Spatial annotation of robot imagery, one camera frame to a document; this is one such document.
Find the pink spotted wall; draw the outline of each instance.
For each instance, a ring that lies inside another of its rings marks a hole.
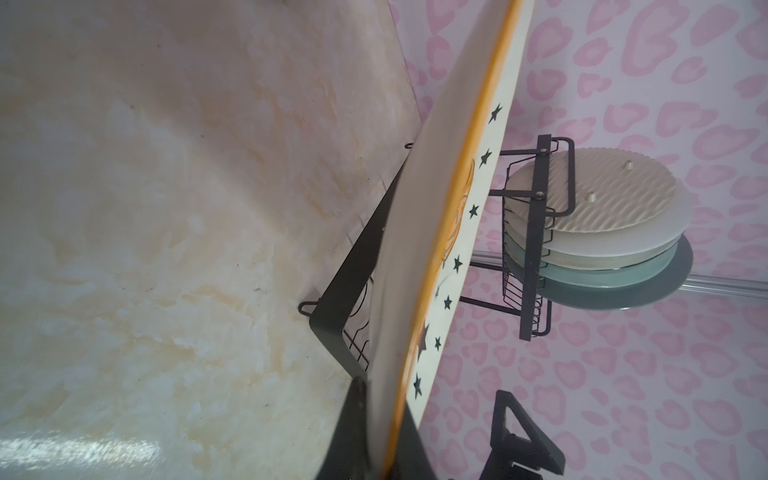
[[[483,3],[389,0],[422,118]],[[538,0],[505,147],[553,133],[658,158],[698,198],[694,273],[767,281],[766,83],[767,0]],[[477,250],[501,251],[500,213]]]
[[[501,302],[500,275],[470,268],[463,294]],[[439,478],[479,477],[497,389],[563,450],[567,479],[768,478],[768,304],[678,293],[557,306],[553,324],[523,343],[514,317],[457,309],[420,428]]]

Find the teal plate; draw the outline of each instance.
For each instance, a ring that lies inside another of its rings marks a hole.
[[[523,269],[505,253],[512,275],[522,281]],[[539,295],[561,305],[583,310],[618,310],[657,302],[671,295],[683,284],[694,264],[694,252],[683,235],[677,242],[672,261],[656,276],[619,288],[592,288],[545,279]]]
[[[504,234],[504,246],[509,256],[518,264],[525,261],[525,250],[520,247],[509,235]],[[546,257],[542,258],[542,266],[539,275],[548,279],[557,280],[571,285],[589,286],[592,288],[618,288],[644,282],[656,276],[669,265],[675,252],[677,243],[668,250],[659,253],[653,258],[636,265],[625,266],[614,270],[576,270],[564,266],[546,264]]]

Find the beige marble tabletop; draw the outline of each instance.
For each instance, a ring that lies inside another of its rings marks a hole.
[[[0,477],[312,478],[296,304],[420,127],[385,0],[0,5]]]

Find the orange-rimmed plate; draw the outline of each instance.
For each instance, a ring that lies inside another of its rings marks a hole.
[[[371,304],[368,446],[395,458],[406,403],[421,422],[501,150],[534,0],[486,2],[401,174]]]

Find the stack of plates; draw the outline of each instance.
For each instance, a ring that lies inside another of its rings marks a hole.
[[[565,210],[567,152],[552,154],[547,205]],[[590,310],[631,308],[664,298],[682,285],[693,263],[683,231],[694,202],[654,159],[613,148],[576,152],[576,209],[548,221],[539,293]],[[533,163],[509,177],[508,190],[530,190]],[[505,255],[522,278],[528,204],[505,202]]]

